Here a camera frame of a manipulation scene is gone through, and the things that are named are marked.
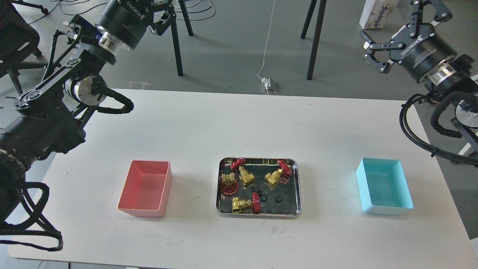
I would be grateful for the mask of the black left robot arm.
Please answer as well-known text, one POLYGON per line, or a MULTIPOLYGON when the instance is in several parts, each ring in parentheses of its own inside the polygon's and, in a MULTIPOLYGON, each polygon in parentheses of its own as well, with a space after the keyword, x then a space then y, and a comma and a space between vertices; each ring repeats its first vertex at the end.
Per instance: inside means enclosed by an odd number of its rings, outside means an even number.
POLYGON ((122 48, 133 50, 148 27, 155 35, 172 30, 177 72, 183 75, 175 8, 170 0, 111 0, 95 24, 79 14, 67 26, 69 47, 50 61, 42 81, 15 99, 19 117, 1 133, 1 235, 46 236, 63 249, 63 238, 43 215, 49 187, 28 182, 25 173, 50 153, 67 153, 84 143, 94 112, 127 114, 133 102, 110 89, 99 72, 114 65, 122 48))

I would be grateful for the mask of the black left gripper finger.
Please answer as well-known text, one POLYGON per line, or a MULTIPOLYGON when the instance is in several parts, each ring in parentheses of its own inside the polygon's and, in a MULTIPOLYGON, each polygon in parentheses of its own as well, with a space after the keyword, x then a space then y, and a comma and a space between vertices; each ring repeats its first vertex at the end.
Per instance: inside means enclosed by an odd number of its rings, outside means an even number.
POLYGON ((161 18, 157 22, 150 24, 150 32, 155 35, 163 35, 170 27, 172 35, 177 35, 176 12, 172 4, 153 4, 149 13, 154 15, 156 12, 163 11, 161 18))

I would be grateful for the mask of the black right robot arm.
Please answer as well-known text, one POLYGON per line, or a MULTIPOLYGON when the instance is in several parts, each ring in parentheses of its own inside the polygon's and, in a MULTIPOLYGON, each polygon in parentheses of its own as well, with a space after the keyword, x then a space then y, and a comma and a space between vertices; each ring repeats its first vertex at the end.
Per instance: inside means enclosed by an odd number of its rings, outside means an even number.
POLYGON ((402 105, 399 122, 405 136, 420 148, 453 163, 477 166, 476 157, 445 151, 413 133, 407 121, 410 107, 423 100, 437 102, 430 124, 437 133, 464 138, 477 151, 477 83, 471 78, 473 58, 456 51, 435 32, 435 26, 452 18, 440 0, 411 0, 409 22, 387 43, 376 43, 365 31, 363 58, 386 74, 394 63, 401 65, 412 79, 424 83, 428 94, 415 94, 402 105))

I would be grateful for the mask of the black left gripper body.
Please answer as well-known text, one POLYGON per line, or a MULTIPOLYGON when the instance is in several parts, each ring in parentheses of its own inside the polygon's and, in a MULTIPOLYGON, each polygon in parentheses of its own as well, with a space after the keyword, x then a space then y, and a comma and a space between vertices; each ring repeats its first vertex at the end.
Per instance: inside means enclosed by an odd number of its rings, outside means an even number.
POLYGON ((152 0, 111 0, 95 26, 120 39, 128 50, 134 50, 147 27, 153 22, 152 0))

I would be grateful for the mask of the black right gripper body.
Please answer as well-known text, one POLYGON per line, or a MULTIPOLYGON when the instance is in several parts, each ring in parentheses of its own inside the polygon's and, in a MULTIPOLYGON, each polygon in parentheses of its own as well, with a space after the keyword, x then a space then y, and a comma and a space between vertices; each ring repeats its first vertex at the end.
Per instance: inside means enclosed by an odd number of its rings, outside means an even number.
POLYGON ((432 68, 444 60, 454 59, 457 52, 444 39, 435 33, 432 24, 416 24, 417 31, 411 36, 411 27, 405 25, 391 37, 394 43, 402 43, 397 50, 390 51, 394 62, 401 61, 401 66, 416 83, 423 83, 432 68))

